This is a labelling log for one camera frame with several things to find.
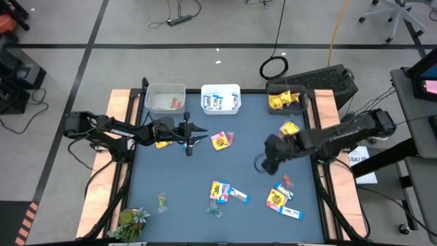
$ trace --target gray floor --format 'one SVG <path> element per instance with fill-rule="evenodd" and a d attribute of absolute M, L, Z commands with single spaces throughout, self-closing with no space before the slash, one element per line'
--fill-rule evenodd
<path fill-rule="evenodd" d="M 168 15 L 166 1 L 109 0 L 95 43 L 274 42 L 281 1 L 269 3 L 267 10 L 261 5 L 244 5 L 242 0 L 200 2 L 202 12 L 192 21 L 152 30 L 147 28 L 151 21 L 165 21 Z M 31 15 L 28 20 L 31 30 L 26 32 L 18 28 L 21 43 L 87 44 L 102 0 L 20 0 L 20 3 Z M 170 3 L 172 17 L 175 17 L 177 4 L 174 0 Z M 341 0 L 288 1 L 279 42 L 329 44 L 342 3 Z M 391 24 L 385 18 L 368 18 L 363 24 L 357 20 L 364 12 L 383 8 L 382 4 L 373 6 L 370 1 L 350 0 L 336 43 L 382 44 L 391 32 Z M 196 11 L 194 1 L 184 2 L 183 14 Z M 428 19 L 429 11 L 428 6 L 418 4 L 412 13 L 427 26 L 420 42 L 437 44 L 437 26 Z M 400 23 L 392 44 L 414 44 L 404 23 Z M 50 109 L 37 117 L 23 135 L 13 135 L 0 128 L 0 200 L 32 200 L 85 50 L 24 51 L 48 72 L 43 87 L 48 91 L 46 101 Z M 198 88 L 206 83 L 237 83 L 243 88 L 263 88 L 265 81 L 259 77 L 258 69 L 271 52 L 272 49 L 92 49 L 72 109 L 105 113 L 111 90 L 139 87 L 143 76 L 151 83 L 183 83 L 188 88 Z M 328 59 L 327 49 L 278 49 L 277 54 L 287 57 L 288 74 L 323 68 Z M 352 111 L 391 86 L 390 70 L 410 66 L 419 59 L 415 49 L 335 49 L 331 64 L 344 64 L 355 74 L 359 92 L 352 103 Z M 280 68 L 275 65 L 271 64 L 267 72 L 278 72 Z M 395 122 L 404 120 L 395 94 L 380 106 L 390 112 Z M 24 115 L 1 118 L 6 124 L 21 129 L 38 109 L 39 106 L 29 106 Z M 393 137 L 377 146 L 387 148 L 408 137 L 408 128 L 402 124 Z M 28 244 L 69 241 L 76 235 L 83 189 L 90 172 L 68 154 L 69 143 L 70 140 L 64 138 L 59 144 Z M 73 151 L 86 163 L 93 163 L 95 154 L 87 143 L 78 143 Z M 406 220 L 396 205 L 376 198 L 363 200 L 363 206 L 371 224 L 371 239 L 381 243 L 431 245 L 423 230 L 408 236 L 397 232 L 397 226 Z"/>

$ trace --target green plant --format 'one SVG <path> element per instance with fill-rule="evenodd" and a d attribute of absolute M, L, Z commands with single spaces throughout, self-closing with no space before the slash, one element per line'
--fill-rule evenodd
<path fill-rule="evenodd" d="M 149 216 L 143 208 L 127 208 L 120 213 L 120 226 L 115 231 L 108 232 L 108 236 L 121 239 L 124 242 L 135 242 L 144 228 L 145 218 Z"/>

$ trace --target office chair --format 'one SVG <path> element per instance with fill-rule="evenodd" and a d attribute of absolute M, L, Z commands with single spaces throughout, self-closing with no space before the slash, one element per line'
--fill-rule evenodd
<path fill-rule="evenodd" d="M 373 0 L 371 3 L 373 5 L 376 5 L 379 3 L 380 0 Z M 386 9 L 386 10 L 378 10 L 378 11 L 374 11 L 374 12 L 368 12 L 365 13 L 361 16 L 361 18 L 358 20 L 360 23 L 363 23 L 366 19 L 366 17 L 368 16 L 374 16 L 374 15 L 389 15 L 390 18 L 387 20 L 388 22 L 392 22 L 393 20 L 395 21 L 395 24 L 393 26 L 393 32 L 391 33 L 391 35 L 389 36 L 389 38 L 387 38 L 385 40 L 385 42 L 388 44 L 391 42 L 391 40 L 393 40 L 393 38 L 395 37 L 396 34 L 396 30 L 397 30 L 397 26 L 399 24 L 399 21 L 401 19 L 406 19 L 407 21 L 411 22 L 413 25 L 418 25 L 420 26 L 420 30 L 418 30 L 416 32 L 417 36 L 422 35 L 425 32 L 426 27 L 416 19 L 416 17 L 414 17 L 411 13 L 411 7 L 416 4 L 416 3 L 427 3 L 427 0 L 414 0 L 414 1 L 408 1 L 408 0 L 404 0 L 402 3 L 400 0 L 395 0 L 396 3 L 391 3 L 388 0 L 381 0 L 383 2 L 385 2 L 386 4 L 390 5 L 391 8 Z"/>

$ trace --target computer monitor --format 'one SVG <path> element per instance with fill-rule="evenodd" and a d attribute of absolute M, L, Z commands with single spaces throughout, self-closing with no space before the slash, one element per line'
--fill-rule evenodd
<path fill-rule="evenodd" d="M 416 98 L 437 102 L 437 49 L 408 69 L 406 76 L 412 81 Z"/>

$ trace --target white paper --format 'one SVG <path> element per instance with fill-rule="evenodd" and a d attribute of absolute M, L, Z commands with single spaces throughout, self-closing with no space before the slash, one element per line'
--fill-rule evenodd
<path fill-rule="evenodd" d="M 365 146 L 358 146 L 354 151 L 349 153 L 349 163 L 353 166 L 369 158 L 369 153 Z M 356 179 L 357 184 L 377 184 L 375 173 L 366 174 Z"/>

